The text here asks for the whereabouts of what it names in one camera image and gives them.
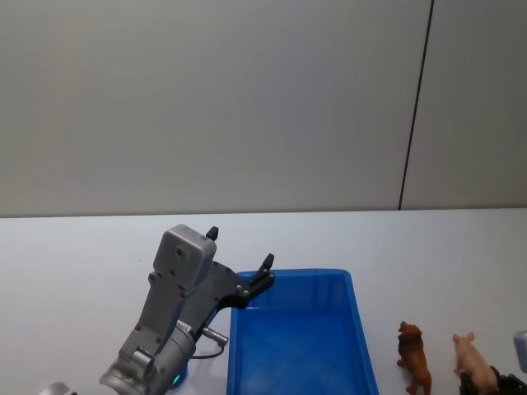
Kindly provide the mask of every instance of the cable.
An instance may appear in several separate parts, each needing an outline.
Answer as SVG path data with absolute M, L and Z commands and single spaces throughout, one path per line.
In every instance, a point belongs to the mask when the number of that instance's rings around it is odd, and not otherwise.
M 214 354 L 209 354 L 209 355 L 194 355 L 192 356 L 190 359 L 191 360 L 208 360 L 209 358 L 216 358 L 217 356 L 220 356 L 221 354 L 223 354 L 223 351 L 225 350 L 225 347 L 222 347 L 221 350 L 219 350 L 218 352 L 214 353 Z

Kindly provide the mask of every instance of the brown lion figurine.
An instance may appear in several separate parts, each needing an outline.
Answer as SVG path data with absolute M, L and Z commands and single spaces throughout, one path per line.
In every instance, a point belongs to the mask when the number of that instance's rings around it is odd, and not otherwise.
M 399 354 L 397 366 L 404 367 L 412 374 L 412 383 L 406 392 L 415 395 L 417 388 L 423 386 L 425 395 L 430 395 L 431 376 L 427 367 L 427 358 L 422 349 L 421 330 L 417 325 L 401 322 L 399 328 Z

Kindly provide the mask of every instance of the toy pig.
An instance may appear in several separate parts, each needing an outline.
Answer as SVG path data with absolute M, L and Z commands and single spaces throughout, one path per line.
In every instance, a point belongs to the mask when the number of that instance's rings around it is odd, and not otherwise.
M 401 359 L 397 361 L 397 365 L 408 369 L 412 374 L 412 383 L 406 387 L 406 392 L 415 395 L 417 388 L 423 386 L 425 395 L 430 395 L 431 376 L 422 349 L 421 330 L 416 325 L 403 321 L 399 332 L 401 332 L 398 336 Z
M 467 337 L 456 334 L 452 337 L 457 356 L 457 366 L 454 369 L 454 373 L 459 376 L 462 372 L 467 372 L 472 379 L 474 387 L 481 393 L 496 391 L 496 375 L 476 347 L 471 343 L 473 340 L 473 332 L 469 332 Z

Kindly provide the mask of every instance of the gray robot arm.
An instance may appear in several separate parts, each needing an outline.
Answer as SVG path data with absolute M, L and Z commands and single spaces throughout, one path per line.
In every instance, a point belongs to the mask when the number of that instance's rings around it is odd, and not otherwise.
M 148 275 L 150 291 L 141 316 L 119 350 L 119 356 L 101 376 L 119 395 L 162 395 L 196 351 L 204 335 L 221 346 L 226 342 L 207 328 L 220 309 L 245 308 L 274 281 L 269 254 L 250 279 L 242 281 L 229 267 L 213 261 L 217 228 L 201 235 L 185 225 L 163 234 Z M 69 394 L 57 385 L 54 392 Z

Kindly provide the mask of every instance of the table surface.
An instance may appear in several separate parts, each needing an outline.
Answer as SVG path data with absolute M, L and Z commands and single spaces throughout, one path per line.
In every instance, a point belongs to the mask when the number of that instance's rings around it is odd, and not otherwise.
M 348 270 L 381 395 L 405 393 L 402 319 L 422 329 L 432 393 L 458 393 L 454 332 L 474 331 L 489 363 L 527 379 L 512 341 L 527 329 L 527 210 L 107 216 L 0 220 L 2 393 L 56 380 L 96 393 L 138 319 L 161 235 L 179 223 L 219 226 L 216 258 L 235 271 L 269 252 L 276 269 Z M 229 317 L 212 327 L 228 333 Z M 225 393 L 227 360 L 190 362 L 179 393 Z

